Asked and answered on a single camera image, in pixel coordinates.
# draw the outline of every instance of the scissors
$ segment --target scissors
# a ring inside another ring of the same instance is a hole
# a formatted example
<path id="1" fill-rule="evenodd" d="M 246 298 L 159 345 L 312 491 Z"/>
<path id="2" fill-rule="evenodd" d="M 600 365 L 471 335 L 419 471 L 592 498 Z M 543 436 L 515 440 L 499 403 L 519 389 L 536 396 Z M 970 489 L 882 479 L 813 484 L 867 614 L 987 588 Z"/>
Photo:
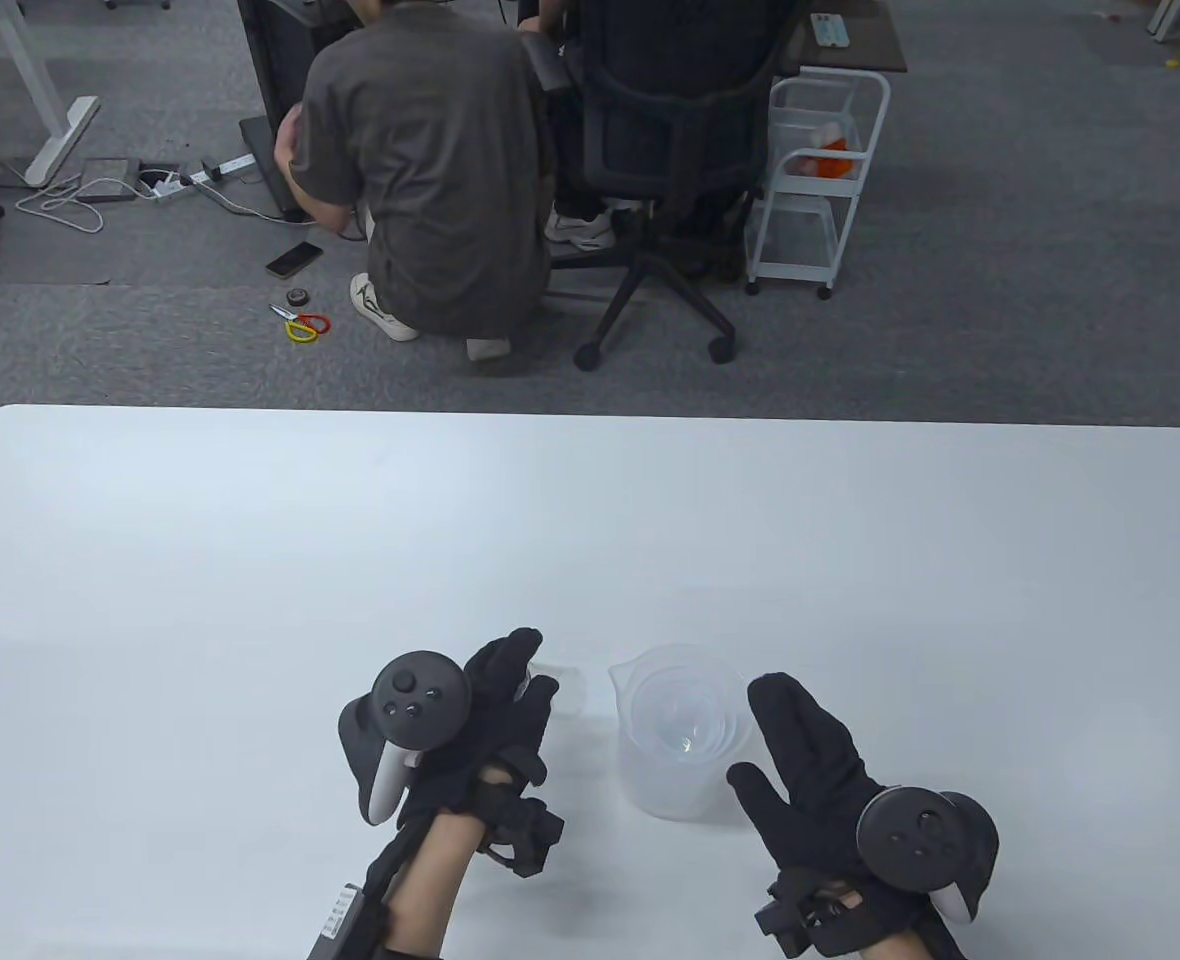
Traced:
<path id="1" fill-rule="evenodd" d="M 293 343 L 314 343 L 315 340 L 333 329 L 333 321 L 326 316 L 320 316 L 319 314 L 293 314 L 290 310 L 284 310 L 278 303 L 271 303 L 270 308 L 280 317 L 283 317 L 284 333 L 288 334 L 288 338 Z"/>

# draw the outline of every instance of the yellow scissors handle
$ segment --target yellow scissors handle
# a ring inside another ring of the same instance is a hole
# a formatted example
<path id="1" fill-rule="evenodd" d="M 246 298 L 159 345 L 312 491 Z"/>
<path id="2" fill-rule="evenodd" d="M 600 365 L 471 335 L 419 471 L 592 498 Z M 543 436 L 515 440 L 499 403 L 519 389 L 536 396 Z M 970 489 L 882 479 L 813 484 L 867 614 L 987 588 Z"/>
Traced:
<path id="1" fill-rule="evenodd" d="M 319 338 L 319 333 L 306 324 L 299 324 L 296 320 L 284 320 L 283 329 L 293 343 L 314 343 Z"/>

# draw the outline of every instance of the vr controller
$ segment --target vr controller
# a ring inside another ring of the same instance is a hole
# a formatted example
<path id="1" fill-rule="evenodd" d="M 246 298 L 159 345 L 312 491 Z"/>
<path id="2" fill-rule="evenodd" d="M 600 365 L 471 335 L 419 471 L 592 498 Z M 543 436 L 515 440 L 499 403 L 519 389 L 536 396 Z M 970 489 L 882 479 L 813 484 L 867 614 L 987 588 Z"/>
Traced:
<path id="1" fill-rule="evenodd" d="M 346 704 L 337 732 L 367 822 L 393 817 L 421 755 L 453 739 L 468 716 L 470 680 L 433 650 L 395 657 L 369 693 Z"/>
<path id="2" fill-rule="evenodd" d="M 927 893 L 946 920 L 971 923 L 998 857 L 998 828 L 965 794 L 890 787 L 856 822 L 856 849 L 884 883 Z"/>

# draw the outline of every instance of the white desk leg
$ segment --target white desk leg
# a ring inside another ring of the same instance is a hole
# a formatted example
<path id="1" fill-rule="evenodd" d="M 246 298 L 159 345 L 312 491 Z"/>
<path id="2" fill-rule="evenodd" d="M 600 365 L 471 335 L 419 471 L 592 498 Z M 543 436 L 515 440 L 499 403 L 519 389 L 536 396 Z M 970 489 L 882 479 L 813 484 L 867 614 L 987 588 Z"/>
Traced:
<path id="1" fill-rule="evenodd" d="M 1166 44 L 1172 39 L 1172 33 L 1178 28 L 1180 24 L 1180 0 L 1171 0 L 1167 11 L 1163 13 L 1163 19 L 1158 25 L 1158 31 L 1154 32 L 1154 40 L 1160 44 Z"/>
<path id="2" fill-rule="evenodd" d="M 1158 33 L 1158 28 L 1163 26 L 1163 18 L 1167 17 L 1167 9 L 1169 9 L 1173 4 L 1180 4 L 1180 0 L 1162 0 L 1161 4 L 1154 8 L 1154 15 L 1150 18 L 1150 22 L 1146 27 L 1152 37 Z"/>
<path id="3" fill-rule="evenodd" d="M 77 97 L 73 104 L 70 104 L 70 110 L 61 106 L 60 96 L 52 86 L 52 78 L 47 73 L 47 65 L 34 54 L 33 38 L 26 20 L 22 19 L 22 13 L 17 7 L 17 0 L 0 0 L 0 37 L 4 38 L 4 46 L 8 47 L 11 58 L 22 74 L 22 80 L 26 81 L 26 88 L 42 119 L 42 125 L 50 132 L 47 143 L 38 154 L 34 154 L 34 160 L 26 169 L 26 183 L 32 188 L 41 188 L 58 172 L 70 147 L 73 147 L 83 136 L 84 129 L 101 106 L 101 101 L 97 97 Z"/>

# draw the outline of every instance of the black glove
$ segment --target black glove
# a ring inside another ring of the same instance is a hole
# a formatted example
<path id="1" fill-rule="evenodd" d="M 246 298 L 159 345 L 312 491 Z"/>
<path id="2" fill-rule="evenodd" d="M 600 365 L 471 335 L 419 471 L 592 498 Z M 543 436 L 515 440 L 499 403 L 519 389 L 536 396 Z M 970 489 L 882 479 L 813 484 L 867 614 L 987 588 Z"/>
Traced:
<path id="1" fill-rule="evenodd" d="M 914 928 L 932 910 L 927 896 L 877 881 L 856 849 L 856 823 L 884 787 L 865 772 L 851 732 L 786 673 L 752 682 L 749 701 L 789 800 L 752 763 L 733 764 L 728 783 L 781 870 L 773 896 L 804 922 L 794 955 L 809 941 L 827 956 L 835 943 L 847 954 Z M 861 895 L 852 910 L 834 902 L 846 890 Z"/>
<path id="2" fill-rule="evenodd" d="M 514 794 L 529 783 L 545 782 L 545 764 L 538 750 L 558 680 L 532 677 L 523 696 L 514 699 L 539 645 L 539 631 L 518 627 L 470 658 L 465 668 L 471 689 L 470 717 L 455 739 L 421 757 L 404 809 L 399 810 L 399 826 L 422 813 L 466 813 L 474 808 L 476 785 L 484 767 L 506 769 L 513 778 L 509 790 Z"/>

